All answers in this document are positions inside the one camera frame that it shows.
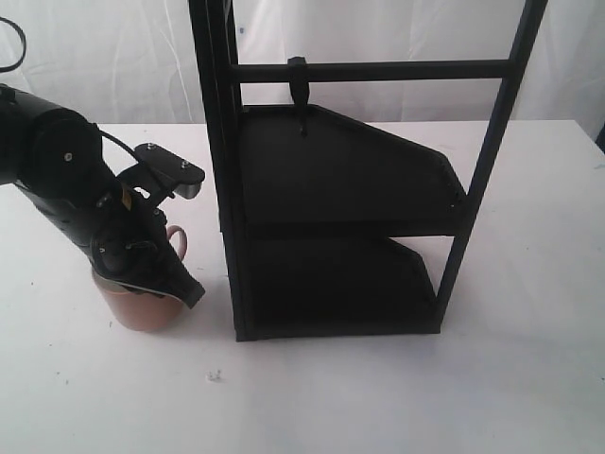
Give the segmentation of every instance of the metal frame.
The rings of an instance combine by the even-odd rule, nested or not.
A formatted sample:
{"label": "metal frame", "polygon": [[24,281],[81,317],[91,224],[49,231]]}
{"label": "metal frame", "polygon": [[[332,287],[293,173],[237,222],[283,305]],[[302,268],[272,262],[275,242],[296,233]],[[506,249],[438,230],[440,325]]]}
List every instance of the metal frame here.
{"label": "metal frame", "polygon": [[[243,193],[236,160],[237,116],[243,108],[240,83],[289,82],[290,73],[284,64],[238,64],[231,3],[228,0],[189,0],[189,9],[230,274],[235,328],[239,340],[250,340],[254,339],[252,318],[249,306],[243,304],[243,300],[250,301],[251,297],[248,250]],[[323,63],[307,66],[311,82],[502,79],[469,187],[463,220],[454,236],[437,293],[439,324],[456,283],[546,4],[547,0],[526,1],[510,55],[504,60]]]}

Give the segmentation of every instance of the black tray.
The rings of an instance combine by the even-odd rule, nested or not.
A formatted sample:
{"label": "black tray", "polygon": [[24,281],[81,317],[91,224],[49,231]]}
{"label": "black tray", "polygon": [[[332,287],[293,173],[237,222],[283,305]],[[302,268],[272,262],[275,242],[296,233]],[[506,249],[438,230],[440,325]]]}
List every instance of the black tray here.
{"label": "black tray", "polygon": [[326,109],[248,107],[239,160],[256,238],[451,236],[464,190],[441,153]]}
{"label": "black tray", "polygon": [[251,242],[252,336],[438,333],[421,257],[389,239]]}

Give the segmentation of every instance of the white backdrop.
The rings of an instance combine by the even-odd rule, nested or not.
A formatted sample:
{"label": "white backdrop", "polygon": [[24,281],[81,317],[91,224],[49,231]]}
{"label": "white backdrop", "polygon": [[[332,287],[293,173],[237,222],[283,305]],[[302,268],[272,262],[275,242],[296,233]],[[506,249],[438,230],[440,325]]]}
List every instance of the white backdrop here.
{"label": "white backdrop", "polygon": [[[502,58],[523,0],[233,0],[242,62]],[[24,66],[1,81],[96,122],[203,121],[186,0],[2,0],[23,26]],[[605,121],[605,1],[551,0],[514,117]],[[0,62],[18,41],[0,29]],[[311,100],[366,121],[484,119],[498,81],[314,84]],[[287,86],[244,88],[289,102]]]}

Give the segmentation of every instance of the pink mug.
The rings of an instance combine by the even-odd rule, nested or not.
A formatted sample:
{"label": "pink mug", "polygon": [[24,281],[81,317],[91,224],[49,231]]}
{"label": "pink mug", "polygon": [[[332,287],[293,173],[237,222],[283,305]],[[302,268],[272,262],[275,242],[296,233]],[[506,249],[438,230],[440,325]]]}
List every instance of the pink mug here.
{"label": "pink mug", "polygon": [[[187,233],[178,225],[166,228],[168,239],[179,234],[177,255],[183,260],[187,253]],[[157,296],[152,293],[132,293],[92,270],[93,281],[112,310],[115,318],[126,328],[134,331],[155,331],[163,328],[182,311],[182,301],[172,296]]]}

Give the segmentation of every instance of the shelf rack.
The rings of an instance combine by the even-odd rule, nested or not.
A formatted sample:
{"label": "shelf rack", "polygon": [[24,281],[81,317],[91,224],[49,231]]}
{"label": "shelf rack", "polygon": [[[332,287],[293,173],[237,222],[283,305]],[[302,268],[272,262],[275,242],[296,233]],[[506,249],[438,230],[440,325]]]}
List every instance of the shelf rack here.
{"label": "shelf rack", "polygon": [[[268,65],[238,64],[231,0],[189,0],[239,341],[440,332],[546,3],[526,1],[504,60]],[[502,79],[468,194],[439,152],[301,101],[309,82],[424,79]],[[295,104],[242,104],[271,82]],[[454,238],[437,292],[394,236]]]}

